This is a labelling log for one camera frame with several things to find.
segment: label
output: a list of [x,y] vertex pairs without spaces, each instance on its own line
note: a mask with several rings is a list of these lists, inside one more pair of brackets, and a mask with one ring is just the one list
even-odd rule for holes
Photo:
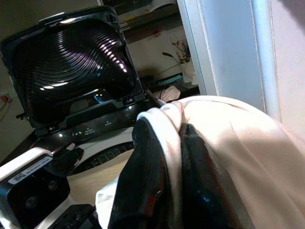
[[24,178],[31,175],[33,172],[37,171],[38,169],[40,169],[41,167],[52,161],[52,159],[53,158],[51,156],[44,157],[40,161],[36,162],[34,165],[28,167],[27,169],[23,170],[21,173],[11,178],[9,180],[9,183],[12,185],[16,185],[18,182],[22,181]]

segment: white wall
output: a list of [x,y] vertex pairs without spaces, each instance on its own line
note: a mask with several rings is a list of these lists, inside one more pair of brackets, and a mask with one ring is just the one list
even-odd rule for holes
[[282,123],[305,138],[305,1],[271,0]]

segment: shelf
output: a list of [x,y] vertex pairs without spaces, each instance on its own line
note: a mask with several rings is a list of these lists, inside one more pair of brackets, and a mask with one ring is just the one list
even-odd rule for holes
[[146,13],[133,19],[122,21],[120,22],[120,25],[122,30],[125,32],[174,15],[179,15],[179,8],[176,4],[166,6],[164,8]]

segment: open washing machine lid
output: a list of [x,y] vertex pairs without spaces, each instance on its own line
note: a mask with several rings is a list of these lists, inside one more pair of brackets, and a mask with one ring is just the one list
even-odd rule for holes
[[1,44],[37,136],[145,99],[117,16],[97,7],[41,20]]

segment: hinge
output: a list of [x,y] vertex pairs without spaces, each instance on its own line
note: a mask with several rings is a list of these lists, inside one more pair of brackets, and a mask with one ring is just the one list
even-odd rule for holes
[[125,107],[135,104],[133,96],[129,95],[123,98],[123,104]]

